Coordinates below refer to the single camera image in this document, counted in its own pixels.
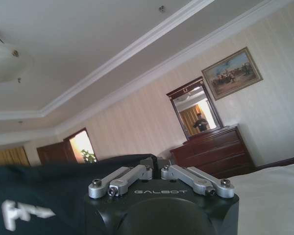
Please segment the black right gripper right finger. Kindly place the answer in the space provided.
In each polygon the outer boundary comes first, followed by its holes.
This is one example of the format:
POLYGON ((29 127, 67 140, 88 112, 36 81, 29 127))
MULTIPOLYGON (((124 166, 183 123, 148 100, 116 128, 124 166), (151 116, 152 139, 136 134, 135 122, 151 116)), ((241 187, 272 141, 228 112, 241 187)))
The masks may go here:
POLYGON ((157 170, 162 180, 170 183, 181 181, 195 194, 201 196, 219 196, 233 198, 234 186, 228 179, 218 179, 196 167, 181 167, 171 161, 158 158, 157 170))

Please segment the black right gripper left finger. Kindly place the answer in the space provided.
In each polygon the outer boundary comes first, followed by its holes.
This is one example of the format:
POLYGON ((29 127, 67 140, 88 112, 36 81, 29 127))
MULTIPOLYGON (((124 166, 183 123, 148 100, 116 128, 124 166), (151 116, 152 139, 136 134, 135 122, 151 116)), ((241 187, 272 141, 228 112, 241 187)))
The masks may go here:
POLYGON ((158 176, 158 159, 148 157, 140 160, 136 166, 124 166, 116 162, 97 163, 96 167, 102 173, 102 177, 95 177, 88 185, 90 198, 102 198, 104 196, 119 197, 126 193, 130 186, 138 180, 151 180, 158 176))

